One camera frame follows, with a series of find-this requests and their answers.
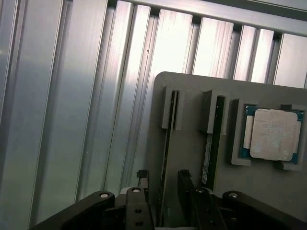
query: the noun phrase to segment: hole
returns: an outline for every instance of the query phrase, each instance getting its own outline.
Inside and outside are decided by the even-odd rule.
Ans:
[[[142,226],[142,225],[143,225],[143,222],[142,222],[142,221],[136,221],[136,222],[135,222],[135,225],[136,225],[136,226]]]
[[[216,223],[213,220],[210,220],[209,223],[210,223],[211,226],[216,226]]]

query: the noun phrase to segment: bolt head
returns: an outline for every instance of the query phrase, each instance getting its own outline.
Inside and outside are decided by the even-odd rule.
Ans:
[[[139,188],[133,188],[132,191],[133,191],[134,193],[138,193],[138,192],[141,191],[141,190],[140,190]]]
[[[109,196],[108,193],[102,193],[102,194],[100,194],[100,197],[101,197],[101,198],[107,198],[108,196]]]
[[[231,198],[237,198],[238,197],[238,194],[237,193],[230,193],[229,196]]]
[[[198,193],[203,193],[203,188],[197,188],[197,189],[195,189],[195,191],[198,192]]]

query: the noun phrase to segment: black mechanical arm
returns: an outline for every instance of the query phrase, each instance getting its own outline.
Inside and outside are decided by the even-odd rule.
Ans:
[[[149,173],[141,170],[138,177],[138,186],[125,195],[93,193],[30,230],[154,230]],[[198,230],[307,230],[306,223],[244,193],[230,191],[218,198],[206,188],[195,188],[188,170],[178,172],[177,189],[185,220]]]

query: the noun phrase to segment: corrugated metal wall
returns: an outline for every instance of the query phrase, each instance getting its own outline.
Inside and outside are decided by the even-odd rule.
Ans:
[[[305,37],[138,2],[0,4],[0,228],[135,184],[161,71],[304,88]]]

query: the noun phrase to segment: screw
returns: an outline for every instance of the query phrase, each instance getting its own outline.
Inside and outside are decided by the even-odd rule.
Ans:
[[[238,194],[237,193],[230,193],[229,196],[231,198],[237,198],[238,197]]]
[[[197,188],[197,189],[195,189],[195,191],[198,192],[198,193],[203,193],[203,189],[202,188]]]
[[[140,189],[139,189],[139,188],[133,188],[132,191],[133,191],[134,193],[138,193],[138,192],[140,191]]]
[[[102,194],[100,194],[100,197],[101,197],[101,198],[107,198],[108,196],[109,196],[108,193],[102,193]]]

